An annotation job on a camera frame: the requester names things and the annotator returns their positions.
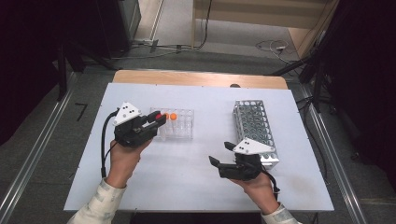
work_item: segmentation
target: white desk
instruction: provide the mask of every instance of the white desk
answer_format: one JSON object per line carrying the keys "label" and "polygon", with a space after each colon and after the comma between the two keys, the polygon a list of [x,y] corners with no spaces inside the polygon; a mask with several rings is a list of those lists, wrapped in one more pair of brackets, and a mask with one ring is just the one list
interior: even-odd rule
{"label": "white desk", "polygon": [[[146,212],[259,211],[239,186],[219,177],[208,156],[232,162],[223,142],[236,142],[235,100],[263,100],[280,163],[271,171],[281,189],[279,200],[290,210],[331,211],[332,201],[290,91],[200,86],[111,83],[106,89],[64,210],[78,210],[101,180],[100,137],[103,123],[123,101],[147,114],[151,107],[195,111],[192,140],[162,141],[147,148],[128,182],[120,210]],[[111,120],[106,146],[114,137]]]}

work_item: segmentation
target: desk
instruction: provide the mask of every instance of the desk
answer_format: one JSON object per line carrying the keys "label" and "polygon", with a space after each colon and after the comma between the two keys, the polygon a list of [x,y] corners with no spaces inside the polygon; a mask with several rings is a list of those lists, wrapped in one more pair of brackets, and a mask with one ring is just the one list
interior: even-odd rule
{"label": "desk", "polygon": [[[248,83],[253,79],[259,80],[265,87],[273,88],[249,89]],[[243,88],[227,88],[233,83]],[[252,98],[263,99],[276,141],[280,163],[271,173],[281,188],[279,200],[290,210],[332,211],[332,201],[297,106],[291,92],[286,90],[282,77],[161,71],[116,73],[114,83],[107,86],[64,210],[78,210],[97,188],[101,179],[100,136],[104,120],[127,100],[141,109],[143,114],[147,114],[151,106],[194,109],[194,131],[193,139],[153,140],[128,182],[129,187],[121,201],[120,210],[259,211],[239,186],[219,178],[218,170],[208,160],[210,155],[222,162],[233,162],[233,153],[223,145],[224,141],[236,141],[233,104],[235,100]],[[113,131],[114,127],[109,125],[106,146],[113,138]]]}
{"label": "desk", "polygon": [[[195,20],[206,19],[210,0],[194,0],[191,46]],[[327,29],[339,0],[214,0],[210,20],[288,27],[300,58],[306,56],[321,32]]]}

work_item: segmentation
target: white patterned sleeve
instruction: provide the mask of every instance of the white patterned sleeve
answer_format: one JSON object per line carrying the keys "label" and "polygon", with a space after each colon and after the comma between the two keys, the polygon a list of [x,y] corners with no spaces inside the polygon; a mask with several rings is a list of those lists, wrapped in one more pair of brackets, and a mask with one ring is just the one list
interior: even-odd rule
{"label": "white patterned sleeve", "polygon": [[281,203],[275,212],[269,215],[263,215],[266,224],[301,224],[288,211],[288,209]]}
{"label": "white patterned sleeve", "polygon": [[110,224],[125,190],[126,188],[115,189],[102,179],[91,201],[79,209],[67,223]]}

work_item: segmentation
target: white mounting plate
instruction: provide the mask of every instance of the white mounting plate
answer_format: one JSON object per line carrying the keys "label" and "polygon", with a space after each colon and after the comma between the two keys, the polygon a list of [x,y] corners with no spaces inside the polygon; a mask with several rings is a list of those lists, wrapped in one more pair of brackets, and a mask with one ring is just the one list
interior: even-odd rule
{"label": "white mounting plate", "polygon": [[142,113],[140,112],[140,110],[136,108],[134,105],[131,105],[128,102],[124,102],[122,103],[119,113],[117,114],[116,118],[113,121],[113,125],[118,126],[130,119],[136,118],[141,114]]}
{"label": "white mounting plate", "polygon": [[275,150],[276,149],[274,147],[267,146],[263,143],[246,137],[233,149],[234,152],[244,155],[275,152]]}

